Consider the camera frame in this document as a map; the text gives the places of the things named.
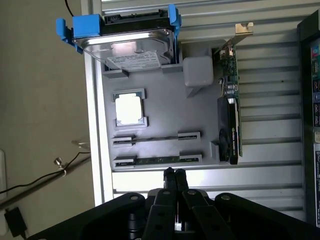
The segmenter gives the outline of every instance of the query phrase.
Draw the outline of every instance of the aluminum frame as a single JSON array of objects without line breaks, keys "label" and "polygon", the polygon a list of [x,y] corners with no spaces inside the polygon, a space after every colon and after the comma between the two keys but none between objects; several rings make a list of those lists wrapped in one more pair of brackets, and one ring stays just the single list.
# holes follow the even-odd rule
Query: aluminum frame
[{"label": "aluminum frame", "polygon": [[[81,0],[81,14],[102,14],[101,0]],[[94,205],[114,198],[101,63],[84,52]]]}]

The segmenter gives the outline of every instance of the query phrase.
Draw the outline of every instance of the hard drive label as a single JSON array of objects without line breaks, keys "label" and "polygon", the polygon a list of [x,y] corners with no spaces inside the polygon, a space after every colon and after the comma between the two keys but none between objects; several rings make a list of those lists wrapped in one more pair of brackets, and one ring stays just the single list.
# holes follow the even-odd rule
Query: hard drive label
[{"label": "hard drive label", "polygon": [[160,62],[156,52],[144,52],[127,56],[112,56],[107,58],[119,69],[125,71],[160,68]]},{"label": "hard drive label", "polygon": [[316,222],[320,225],[320,151],[315,151],[314,161]]}]

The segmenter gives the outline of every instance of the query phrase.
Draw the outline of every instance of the green circuit board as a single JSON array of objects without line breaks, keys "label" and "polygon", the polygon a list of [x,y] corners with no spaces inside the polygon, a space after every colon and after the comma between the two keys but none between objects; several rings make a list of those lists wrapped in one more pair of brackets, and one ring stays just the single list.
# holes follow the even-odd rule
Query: green circuit board
[{"label": "green circuit board", "polygon": [[[312,74],[313,81],[320,80],[319,67],[320,67],[320,46],[317,45],[317,46],[311,48],[311,74]],[[318,92],[319,87],[317,87],[317,89],[315,89],[315,86],[313,86],[313,91]]]},{"label": "green circuit board", "polygon": [[154,164],[178,164],[178,163],[189,163],[199,162],[199,158],[180,158],[179,156],[162,156],[162,157],[146,157],[136,158],[133,162],[119,162],[116,163],[117,167],[123,166],[137,166],[137,165],[154,165]]},{"label": "green circuit board", "polygon": [[236,108],[238,112],[238,149],[239,155],[242,157],[242,126],[241,126],[241,108],[240,108],[240,96],[239,96],[239,75],[238,75],[238,61],[237,61],[237,52],[236,46],[231,45],[227,46],[225,49],[226,54],[220,59],[220,64],[222,66],[223,77],[224,77],[224,86],[225,88],[228,85],[237,86],[237,90],[234,93],[230,94],[225,92],[224,95],[227,97],[233,97],[236,99]]}]

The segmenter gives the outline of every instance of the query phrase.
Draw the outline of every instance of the gray plastic board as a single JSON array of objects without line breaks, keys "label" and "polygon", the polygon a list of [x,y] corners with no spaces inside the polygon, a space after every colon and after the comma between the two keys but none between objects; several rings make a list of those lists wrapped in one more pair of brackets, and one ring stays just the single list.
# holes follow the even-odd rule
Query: gray plastic board
[{"label": "gray plastic board", "polygon": [[[202,164],[218,164],[212,158],[211,141],[217,140],[218,116],[217,99],[221,87],[214,83],[202,88],[194,97],[186,97],[183,72],[166,73],[159,70],[131,73],[128,78],[103,78],[104,101],[106,107],[107,132],[110,160],[116,157],[137,156],[138,158],[178,156],[202,153]],[[148,117],[148,127],[132,130],[116,128],[116,105],[113,93],[122,90],[144,89],[144,116]],[[132,147],[113,147],[112,138],[118,135],[134,134],[137,138],[176,136],[178,132],[201,132],[201,140],[166,140],[139,142]],[[194,163],[179,163],[189,166]],[[137,166],[135,169],[157,168],[163,165]]]}]

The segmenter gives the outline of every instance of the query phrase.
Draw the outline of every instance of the screw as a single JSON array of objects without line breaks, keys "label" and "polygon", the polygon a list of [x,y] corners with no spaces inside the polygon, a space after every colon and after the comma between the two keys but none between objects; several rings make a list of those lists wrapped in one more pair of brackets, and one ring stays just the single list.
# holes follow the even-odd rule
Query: screw
[{"label": "screw", "polygon": [[231,198],[228,195],[222,195],[221,196],[222,200],[230,200]]},{"label": "screw", "polygon": [[62,167],[62,159],[61,159],[61,157],[57,157],[53,162],[58,167]]},{"label": "screw", "polygon": [[188,194],[190,194],[190,195],[196,195],[196,192],[193,191],[193,190],[189,190],[189,191],[188,191]]}]

